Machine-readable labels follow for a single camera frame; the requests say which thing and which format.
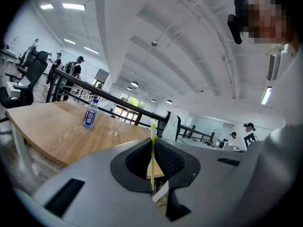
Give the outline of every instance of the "clear plastic cup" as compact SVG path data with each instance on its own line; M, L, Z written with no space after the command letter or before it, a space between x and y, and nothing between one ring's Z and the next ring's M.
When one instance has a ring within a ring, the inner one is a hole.
M110 133L112 135L116 136L118 134L118 132L119 132L120 125L121 125L121 121L118 118L113 119L112 120L112 125L111 125Z

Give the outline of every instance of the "water bottle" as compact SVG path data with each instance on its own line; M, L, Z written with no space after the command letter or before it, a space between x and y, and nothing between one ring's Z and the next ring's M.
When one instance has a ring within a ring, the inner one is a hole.
M88 106L84 116L83 126L85 128L89 129L93 126L97 110L98 110L98 99L94 98L93 101Z

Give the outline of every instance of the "man in black shirt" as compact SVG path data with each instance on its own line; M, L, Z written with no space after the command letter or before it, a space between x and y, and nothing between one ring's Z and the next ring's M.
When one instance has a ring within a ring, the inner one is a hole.
M66 68L66 73L72 75L73 77L76 77L77 79L80 79L80 73L81 73L81 66L80 64L84 62L84 59L82 56L79 56L77 58L77 61L76 62L73 62L73 63L69 63L67 65L67 68ZM71 89L72 89L72 86L74 85L74 83L70 82L70 81L67 81L65 83L65 86L63 87L64 90L68 91L68 92L71 92ZM68 95L64 96L63 97L63 101L66 101L68 99Z
M52 83L53 82L53 77L55 75L55 68L58 68L58 66L60 66L61 64L61 53L57 53L57 59L55 61L51 61L52 63L52 67L47 75L47 81L45 84L43 84L44 86L47 86L48 83Z

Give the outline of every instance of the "yellow stick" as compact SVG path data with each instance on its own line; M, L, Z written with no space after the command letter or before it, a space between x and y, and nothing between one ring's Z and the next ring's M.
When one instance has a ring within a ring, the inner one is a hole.
M156 140L156 125L151 125L151 189L154 190L155 178L155 140Z

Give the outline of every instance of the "wooden table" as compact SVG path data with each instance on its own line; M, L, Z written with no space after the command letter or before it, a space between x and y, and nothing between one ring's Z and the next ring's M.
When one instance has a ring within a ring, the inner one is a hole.
M67 166L93 151L150 137L148 129L125 122L121 122L118 134L114 136L110 130L115 119L101 113L96 115L93 127L86 129L82 125L86 110L86 107L74 101L7 110L18 154L34 182L36 175L23 138L54 162ZM150 178L150 166L147 173ZM160 176L163 173L156 164L155 177Z

